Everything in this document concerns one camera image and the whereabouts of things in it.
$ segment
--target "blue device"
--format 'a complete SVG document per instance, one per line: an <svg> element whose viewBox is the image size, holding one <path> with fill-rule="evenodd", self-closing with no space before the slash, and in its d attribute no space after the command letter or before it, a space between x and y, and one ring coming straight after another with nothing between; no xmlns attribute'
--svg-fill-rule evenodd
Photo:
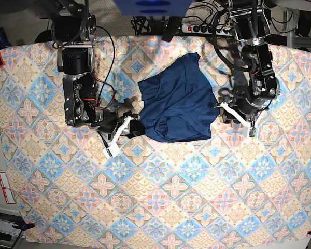
<svg viewBox="0 0 311 249"><path fill-rule="evenodd" d="M184 17L192 0L114 0L124 16Z"/></svg>
<svg viewBox="0 0 311 249"><path fill-rule="evenodd" d="M2 34L1 31L0 31L0 45L1 48L11 47L11 44L6 40L4 34Z"/></svg>

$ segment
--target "wire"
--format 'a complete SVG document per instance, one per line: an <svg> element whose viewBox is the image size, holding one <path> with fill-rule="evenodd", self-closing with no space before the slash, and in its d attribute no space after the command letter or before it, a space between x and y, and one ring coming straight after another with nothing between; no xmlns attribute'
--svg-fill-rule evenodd
<svg viewBox="0 0 311 249"><path fill-rule="evenodd" d="M196 0L194 0L194 2L203 3L203 4L209 4L209 5L211 5L213 8L215 8L216 10L219 10L217 6L213 5L212 3L206 2L206 1L196 1Z"/></svg>
<svg viewBox="0 0 311 249"><path fill-rule="evenodd" d="M114 89L114 87L113 87L111 84L106 83L106 82L104 82L104 81L98 79L94 74L93 74L93 76L94 76L94 78L95 78L98 82L103 83L103 85L102 85L102 87L101 87L101 89L100 89L99 95L98 95L98 107L100 106L100 103L101 103L101 102L100 102L100 97L101 97L101 95L102 95L102 91L103 91L103 89L104 89L104 86L105 86L105 85L108 85L108 86L110 86L110 87L112 88L113 96L112 96L111 100L108 102L108 104L107 104L105 107L100 107L100 110L105 110L105 109L107 109L107 108L112 104L112 102L114 101L115 89Z"/></svg>
<svg viewBox="0 0 311 249"><path fill-rule="evenodd" d="M23 230L20 231L19 235L17 236L17 238L16 238L15 241L14 241L14 244L11 246L11 249L13 249L14 246L16 245L18 239L21 237L22 232L23 232Z"/></svg>
<svg viewBox="0 0 311 249"><path fill-rule="evenodd" d="M284 24L284 23L288 23L288 22L290 22L290 20L291 20L291 19L292 19L292 17L293 17L293 14L294 14L294 12L291 12L291 15L290 15L290 17L289 17L289 20L288 20L288 21L286 21L286 22L279 22L279 21L277 21L274 17L272 17L272 19L273 19L275 22L277 22L277 23Z"/></svg>
<svg viewBox="0 0 311 249"><path fill-rule="evenodd" d="M64 48L65 46L70 45L73 41L75 41L81 35L81 33L83 32L84 28L86 27L87 21L89 19L89 0L84 0L84 5L85 5L85 9L84 9L85 16L84 16L83 23L81 24L81 28L79 29L79 32L71 40L69 40L68 42L66 42L63 45L59 45L56 47L55 41L54 41L52 44L53 48L55 48L55 49Z"/></svg>
<svg viewBox="0 0 311 249"><path fill-rule="evenodd" d="M202 18L200 18L199 16L195 16L195 15L191 15L191 16L186 16L184 18L191 18L191 17L196 17L198 18L200 21L204 22L204 20Z"/></svg>
<svg viewBox="0 0 311 249"><path fill-rule="evenodd" d="M211 24L212 24L213 21L214 21L214 17L216 16L217 13L219 13L219 11L215 12L215 14L213 15L211 21L210 21L209 24L207 25L207 28L209 28L209 27L211 26Z"/></svg>
<svg viewBox="0 0 311 249"><path fill-rule="evenodd" d="M145 28L147 30L147 32L150 31L149 23L147 24L147 26L145 26L144 25L145 22L146 22L146 17L139 18L139 17L133 16L133 20L130 20L130 23L132 25L133 30L135 31L135 35L142 34L141 31L142 31L143 28Z"/></svg>
<svg viewBox="0 0 311 249"><path fill-rule="evenodd" d="M221 11L219 11L218 13L216 13L214 19L213 19L213 24L212 24L212 41L213 41L213 46L214 46L214 50L217 53L218 57L220 57L220 59L231 69L235 69L237 71L242 71L242 72L249 72L250 69L248 67L240 67L237 66L233 63L231 63L219 50L218 44L217 44L217 24L218 21L220 19L220 17L226 13L226 10L223 9Z"/></svg>
<svg viewBox="0 0 311 249"><path fill-rule="evenodd" d="M278 33L280 33L280 34L290 33L290 32L295 31L295 30L297 29L297 26L296 26L296 27L295 27L295 28L293 28L292 30L288 30L288 31L280 31L280 30L278 30L278 29L277 29L277 27L275 26L275 24L274 24L274 22L273 22L273 20L272 20L272 19L271 19L271 22L272 22L273 27L275 28L275 30L276 30Z"/></svg>
<svg viewBox="0 0 311 249"><path fill-rule="evenodd" d="M98 134L99 134L100 138L102 139L103 144L105 145L105 147L108 148L108 147L109 147L109 146L108 146L108 143L107 143L106 140L104 139L102 133L101 133L100 131L98 131Z"/></svg>
<svg viewBox="0 0 311 249"><path fill-rule="evenodd" d="M100 27L100 26L96 26L96 27L99 28L99 29L104 30L104 31L108 34L108 36L109 36L109 38L110 38L110 40L111 40L111 42L112 42L112 46L113 46L113 59L112 59L111 65L110 65L110 67L109 67L109 71L108 71L108 73L107 73L107 76L106 76L106 78L105 78L105 81L102 81L102 80L98 79L98 78L93 74L94 78L95 78L98 82L102 82L102 83L103 83L103 85L102 85L102 87L101 87L101 89L100 89L100 92L99 92L99 94L98 94L98 106L99 106L100 103L101 103L101 95L102 95L102 91L103 91L103 89L104 89L104 86L105 86L105 85L109 85L110 87L112 87L112 90L113 90L112 99L110 100L110 102L108 103L108 105L107 105L105 108L101 108L101 110L104 110L104 109L107 109L107 108L112 104L112 102L113 102L113 100L114 100L114 97L115 97L115 90L114 90L114 87L113 87L111 84L106 83L106 80L108 79L108 76L109 76L109 74L110 74L110 71L112 70L112 67L113 67L113 64L114 64L114 60L115 60L115 44L114 44L114 41L113 41L112 36L111 36L110 33L107 31L107 29L105 29L105 28L103 28L103 27Z"/></svg>
<svg viewBox="0 0 311 249"><path fill-rule="evenodd" d="M109 36L109 38L110 38L110 41L112 42L112 46L113 46L113 59L112 59L112 64L111 64L110 67L109 67L109 71L108 71L108 73L107 73L107 76L106 76L106 78L105 78L105 81L106 81L107 78L108 78L108 76L109 76L110 71L112 70L112 67L113 67L113 64L114 64L114 60L115 60L115 44L114 44L114 41L113 41L112 36L111 36L110 33L107 31L107 29L105 29L104 27L100 27L100 26L96 26L96 27L98 27L99 29L104 30L104 31L108 34L108 36Z"/></svg>
<svg viewBox="0 0 311 249"><path fill-rule="evenodd" d="M199 26L200 26L200 27L204 26L204 24L206 23L207 19L210 18L210 17L212 16L212 14L213 14L213 11L211 11L211 14L209 14L209 15L207 16L207 18L203 21L203 23L200 24Z"/></svg>
<svg viewBox="0 0 311 249"><path fill-rule="evenodd" d="M252 0L252 10L251 10L251 24L253 35L258 35L258 15L257 15L257 1Z"/></svg>
<svg viewBox="0 0 311 249"><path fill-rule="evenodd" d="M96 99L83 99L83 100L91 101L93 105L98 106L98 100Z"/></svg>
<svg viewBox="0 0 311 249"><path fill-rule="evenodd" d="M196 6L193 6L193 7L190 7L189 9L195 9L195 8L199 8L199 7L207 7L207 8L210 8L213 12L213 9L211 6L208 6L208 5L205 5L205 4L202 4L202 5L196 5Z"/></svg>
<svg viewBox="0 0 311 249"><path fill-rule="evenodd" d="M267 110L267 109L269 108L269 106L271 105L271 102L272 102L272 101L269 102L269 104L267 105L267 107L262 108L262 110Z"/></svg>
<svg viewBox="0 0 311 249"><path fill-rule="evenodd" d="M233 91L232 91L232 94L236 98L238 98L238 99L245 99L245 98L247 98L249 102L252 102L252 98L250 96L248 87L246 87L246 86L236 86L236 87L234 87Z"/></svg>

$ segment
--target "metal frame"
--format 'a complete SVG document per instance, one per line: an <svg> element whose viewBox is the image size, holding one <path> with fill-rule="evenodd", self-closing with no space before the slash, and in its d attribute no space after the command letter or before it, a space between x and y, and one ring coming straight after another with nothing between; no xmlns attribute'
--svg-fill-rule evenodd
<svg viewBox="0 0 311 249"><path fill-rule="evenodd" d="M21 216L19 211L15 211L15 210L10 210L10 209L4 209L0 207L0 212L4 213L4 214L11 214L11 215L15 215L15 216ZM12 227L11 225L13 225L13 222L7 222L4 220L0 220L0 232L5 233L5 234L10 234L13 236L17 236L20 233L20 229L16 229L14 227ZM25 232L23 232L21 234L21 237L25 238Z"/></svg>
<svg viewBox="0 0 311 249"><path fill-rule="evenodd" d="M291 12L286 11L284 13L285 21L289 20ZM295 18L287 23L287 30L292 30L295 28ZM295 34L295 31L289 32L287 34L287 47L289 48L311 48L311 37L298 37Z"/></svg>

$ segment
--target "black cable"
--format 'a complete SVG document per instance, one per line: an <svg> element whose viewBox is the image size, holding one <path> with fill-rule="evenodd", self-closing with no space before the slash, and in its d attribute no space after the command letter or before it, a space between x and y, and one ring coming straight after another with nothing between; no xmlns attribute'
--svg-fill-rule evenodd
<svg viewBox="0 0 311 249"><path fill-rule="evenodd" d="M55 46L55 41L52 44L52 47L55 49L59 49L59 48L64 48L67 45L70 45L73 41L75 41L83 32L85 26L87 25L87 21L89 18L89 0L84 0L84 5L85 5L85 16L84 16L84 20L83 23L81 24L81 28L79 29L79 32L71 39L69 40L67 43L63 44L63 45L59 45L59 46Z"/></svg>
<svg viewBox="0 0 311 249"><path fill-rule="evenodd" d="M195 9L195 8L198 8L198 7L207 7L207 8L210 8L213 12L213 9L211 6L208 6L208 5L205 5L205 4L202 4L202 5L195 5L193 7L190 7L189 9Z"/></svg>
<svg viewBox="0 0 311 249"><path fill-rule="evenodd" d="M101 87L101 89L100 89L99 95L98 95L99 98L100 98L100 96L102 95L102 91L103 91L104 85L108 85L108 86L110 86L110 87L112 88L112 92L113 92L112 98L110 99L110 101L108 102L108 104L107 104L105 107L100 107L100 108L99 108L100 110L105 110L105 109L107 109L107 108L112 104L112 102L114 101L114 97L115 97L116 91L115 91L114 87L113 87L111 84L106 83L106 82L103 82L103 81L100 81L97 77L95 77L95 79L96 79L97 81L103 83L103 85L102 85L102 87Z"/></svg>
<svg viewBox="0 0 311 249"><path fill-rule="evenodd" d="M206 2L206 1L194 1L194 2L203 3L203 4L209 4L209 5L211 5L213 8L215 8L216 10L219 10L217 6L215 6L215 5L212 4L212 3Z"/></svg>
<svg viewBox="0 0 311 249"><path fill-rule="evenodd" d="M256 61L254 59L251 60L252 62L252 67L250 69L250 74L254 74L254 72L256 71L256 68L257 68L257 64L256 64Z"/></svg>
<svg viewBox="0 0 311 249"><path fill-rule="evenodd" d="M253 99L250 96L249 89L246 86L236 86L233 88L232 94L238 99L247 98L249 102L252 102Z"/></svg>
<svg viewBox="0 0 311 249"><path fill-rule="evenodd" d="M147 20L146 17L135 17L133 16L133 20L130 20L130 23L132 25L133 30L135 31L135 35L143 35L145 32L142 32L142 29L146 29L146 33L150 32L150 26L154 25L154 23L157 22L165 22L166 20L159 20L159 21L154 21L154 20Z"/></svg>
<svg viewBox="0 0 311 249"><path fill-rule="evenodd" d="M205 23L206 23L206 21L207 21L207 19L208 19L210 16L212 16L212 14L213 14L213 11L211 11L211 13L204 19L204 21L202 22L202 24L199 25L199 27L204 26Z"/></svg>
<svg viewBox="0 0 311 249"><path fill-rule="evenodd" d="M109 36L109 38L110 38L110 40L111 40L111 42L112 42L112 46L113 46L113 59L112 59L112 64L110 65L110 67L109 67L109 71L108 71L108 73L107 73L107 76L106 76L106 78L105 78L105 82L106 82L106 80L107 80L107 78L108 78L108 76L109 76L109 74L110 74L110 71L112 70L112 67L113 67L113 64L114 64L114 60L115 60L115 44L114 44L114 41L113 41L113 38L112 38L112 36L110 35L110 33L107 31L107 29L105 29L105 28L103 28L103 27L100 27L100 26L96 26L97 28L99 28L99 29L102 29L102 30L104 30L107 34L108 34L108 36ZM101 87L101 89L100 89L100 92L99 92L99 95L98 95L98 103L100 104L100 97L101 97L101 95L102 95L102 91L103 91L103 89L104 89L104 86L105 86L105 83L103 83L103 85L102 85L102 87Z"/></svg>
<svg viewBox="0 0 311 249"><path fill-rule="evenodd" d="M291 12L291 15L290 15L290 17L289 17L289 20L288 20L288 21L286 21L286 22L279 22L279 21L277 21L274 17L272 17L272 19L273 19L275 22L277 22L277 23L284 24L284 23L288 23L288 22L290 22L290 20L291 20L291 19L292 19L292 17L293 17L293 14L294 14L294 12Z"/></svg>
<svg viewBox="0 0 311 249"><path fill-rule="evenodd" d="M272 100L270 100L269 104L267 105L267 107L262 108L262 110L268 110L269 106L271 105Z"/></svg>
<svg viewBox="0 0 311 249"><path fill-rule="evenodd" d="M295 28L293 28L292 30L288 30L288 31L280 31L277 29L277 27L275 26L273 20L271 19L271 23L273 24L273 27L275 28L275 30L280 33L280 34L286 34L286 33L290 33L292 31L295 31L297 29L297 26Z"/></svg>
<svg viewBox="0 0 311 249"><path fill-rule="evenodd" d="M200 18L199 16L195 16L195 15L191 15L191 16L186 16L184 18L191 18L191 17L196 17L198 18L200 21L204 22L204 20L202 18Z"/></svg>
<svg viewBox="0 0 311 249"><path fill-rule="evenodd" d="M217 53L218 57L220 57L220 59L231 69L235 69L237 71L242 71L242 72L249 72L250 69L248 67L240 67L237 66L233 63L231 63L219 50L218 44L217 44L217 24L218 21L220 19L220 17L226 13L226 10L223 9L221 11L219 11L214 19L213 19L213 23L212 23L212 41L213 41L213 46L214 46L214 50Z"/></svg>
<svg viewBox="0 0 311 249"><path fill-rule="evenodd" d="M214 17L216 16L216 14L219 13L219 11L215 12L215 14L213 15L211 21L209 22L209 24L207 25L207 28L209 28L211 26L211 24L213 24L213 21L214 21Z"/></svg>
<svg viewBox="0 0 311 249"><path fill-rule="evenodd" d="M251 23L253 29L253 35L258 34L258 15L257 15L257 0L252 0L252 10L251 10Z"/></svg>
<svg viewBox="0 0 311 249"><path fill-rule="evenodd" d="M105 147L108 148L108 147L109 147L109 146L108 146L108 143L107 143L106 140L104 139L102 133L101 133L100 131L98 131L98 134L99 134L100 138L102 139L103 144L105 145Z"/></svg>
<svg viewBox="0 0 311 249"><path fill-rule="evenodd" d="M19 233L19 235L18 235L17 238L15 239L14 244L12 245L12 247L11 247L10 249L13 249L13 248L14 248L14 246L16 245L16 243L17 243L18 239L20 238L22 232L23 232L23 231L21 230L20 233Z"/></svg>

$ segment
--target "table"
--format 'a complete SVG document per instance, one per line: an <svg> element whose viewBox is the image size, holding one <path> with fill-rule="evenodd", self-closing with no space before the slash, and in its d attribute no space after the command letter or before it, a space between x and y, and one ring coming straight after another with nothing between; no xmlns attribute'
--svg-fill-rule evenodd
<svg viewBox="0 0 311 249"><path fill-rule="evenodd" d="M188 52L216 93L229 69L200 37L114 37L108 82L117 98L143 103L137 83ZM212 139L158 143L121 138L106 160L97 133L64 122L63 75L49 43L1 50L0 133L7 174L32 242L93 248L240 248L306 237L311 230L311 53L270 46L281 94L258 137L212 124ZM96 72L113 55L99 38ZM105 88L105 101L111 98Z"/></svg>

